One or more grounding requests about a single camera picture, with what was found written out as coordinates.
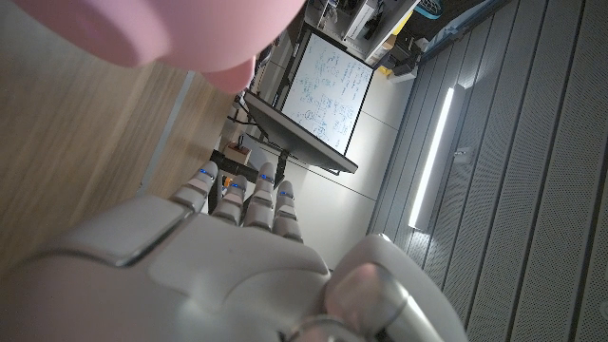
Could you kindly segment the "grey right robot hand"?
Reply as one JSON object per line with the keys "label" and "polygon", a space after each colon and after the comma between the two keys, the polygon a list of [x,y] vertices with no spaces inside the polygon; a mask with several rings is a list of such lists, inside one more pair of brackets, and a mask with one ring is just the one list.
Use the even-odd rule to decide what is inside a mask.
{"label": "grey right robot hand", "polygon": [[130,199],[1,281],[5,341],[463,341],[446,296],[390,239],[335,267],[300,234],[293,188],[259,171],[206,213],[206,163],[171,198]]}

